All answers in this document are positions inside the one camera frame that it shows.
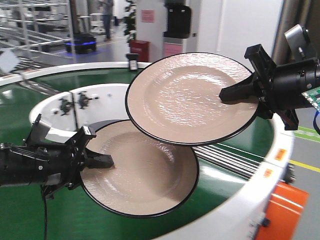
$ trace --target conveyor belt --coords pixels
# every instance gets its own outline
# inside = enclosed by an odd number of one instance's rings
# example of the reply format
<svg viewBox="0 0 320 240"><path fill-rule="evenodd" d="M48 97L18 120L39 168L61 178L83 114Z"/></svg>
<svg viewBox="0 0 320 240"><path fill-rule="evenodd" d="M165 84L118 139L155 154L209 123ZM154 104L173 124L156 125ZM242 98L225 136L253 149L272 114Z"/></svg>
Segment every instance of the conveyor belt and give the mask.
<svg viewBox="0 0 320 240"><path fill-rule="evenodd" d="M130 83L135 74L126 68L88 69L55 73L31 80L59 91L70 91L93 84ZM21 144L22 138L30 130L30 110L47 97L17 84L1 86L0 112L3 117L0 119L0 143ZM198 155L200 176L194 193L181 208L159 217L134 219L118 216L98 206L80 187L73 191L64 188L57 192L55 200L48 201L48 239L152 239L191 223L224 203L247 182L243 175L219 167L218 161L227 159L228 169L233 166L234 170L240 169L249 175L268 153L272 139L273 131L269 122L257 118L249 128L223 145L195 149L197 153L203 152L214 157ZM0 214L6 216L0 218L1 239L42 238L43 205L39 192L39 186L0 189L3 206Z"/></svg>

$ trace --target green circuit board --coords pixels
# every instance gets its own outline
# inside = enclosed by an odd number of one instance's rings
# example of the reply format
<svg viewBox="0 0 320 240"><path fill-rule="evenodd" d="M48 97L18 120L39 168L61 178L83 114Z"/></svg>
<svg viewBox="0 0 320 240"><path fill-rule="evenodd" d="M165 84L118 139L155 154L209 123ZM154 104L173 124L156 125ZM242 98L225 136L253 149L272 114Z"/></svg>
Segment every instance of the green circuit board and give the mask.
<svg viewBox="0 0 320 240"><path fill-rule="evenodd" d="M314 106L315 109L320 111L320 87L313 88L305 91L302 95Z"/></svg>

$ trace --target person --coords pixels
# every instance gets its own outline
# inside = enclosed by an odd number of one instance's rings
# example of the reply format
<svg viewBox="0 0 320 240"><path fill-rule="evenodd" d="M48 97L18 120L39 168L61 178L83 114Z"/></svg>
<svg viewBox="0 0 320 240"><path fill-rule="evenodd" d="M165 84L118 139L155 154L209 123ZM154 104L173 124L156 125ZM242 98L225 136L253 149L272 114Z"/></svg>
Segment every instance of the person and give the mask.
<svg viewBox="0 0 320 240"><path fill-rule="evenodd" d="M105 29L105 39L104 41L110 41L110 27L111 27L111 19L113 17L114 11L114 0L103 0L102 4L102 17L103 17L103 25Z"/></svg>

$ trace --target white wall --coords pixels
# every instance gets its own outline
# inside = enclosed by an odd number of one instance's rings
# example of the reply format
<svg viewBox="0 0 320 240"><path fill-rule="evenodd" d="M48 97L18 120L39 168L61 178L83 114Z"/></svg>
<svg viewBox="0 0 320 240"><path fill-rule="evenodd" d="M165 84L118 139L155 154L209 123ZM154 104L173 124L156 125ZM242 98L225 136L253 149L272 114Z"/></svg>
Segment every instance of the white wall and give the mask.
<svg viewBox="0 0 320 240"><path fill-rule="evenodd" d="M252 69L245 51L262 44L271 56L282 5L283 0L202 0L197 50L233 58Z"/></svg>
<svg viewBox="0 0 320 240"><path fill-rule="evenodd" d="M125 16L125 7L127 6L126 0L113 0L113 15L118 19L122 19Z"/></svg>
<svg viewBox="0 0 320 240"><path fill-rule="evenodd" d="M200 17L193 15L191 22L199 22L198 52L215 53L230 57L252 70L244 58L247 47L262 44L270 56L277 34L284 0L188 0L191 9L200 8ZM163 55L163 32L167 29L165 0L137 0L137 39L150 42L150 61ZM155 23L141 22L141 10L155 10Z"/></svg>
<svg viewBox="0 0 320 240"><path fill-rule="evenodd" d="M141 22L141 10L154 10L154 23ZM137 0L136 39L150 42L149 61L163 55L163 32L167 30L167 9L164 0Z"/></svg>

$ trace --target plate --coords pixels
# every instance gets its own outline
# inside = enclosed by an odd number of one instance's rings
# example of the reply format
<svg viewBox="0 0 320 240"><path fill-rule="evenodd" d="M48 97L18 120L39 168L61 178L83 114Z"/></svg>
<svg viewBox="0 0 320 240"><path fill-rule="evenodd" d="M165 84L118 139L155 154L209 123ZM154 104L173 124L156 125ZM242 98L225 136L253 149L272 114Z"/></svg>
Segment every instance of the plate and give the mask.
<svg viewBox="0 0 320 240"><path fill-rule="evenodd" d="M223 103L222 88L251 72L225 56L192 52L159 60L140 72L125 97L134 125L159 141L198 146L224 141L256 117L258 98Z"/></svg>
<svg viewBox="0 0 320 240"><path fill-rule="evenodd" d="M154 217L184 203L195 189L199 163L191 147L159 142L130 120L111 123L86 146L110 154L111 168L80 172L86 193L102 207L129 217Z"/></svg>

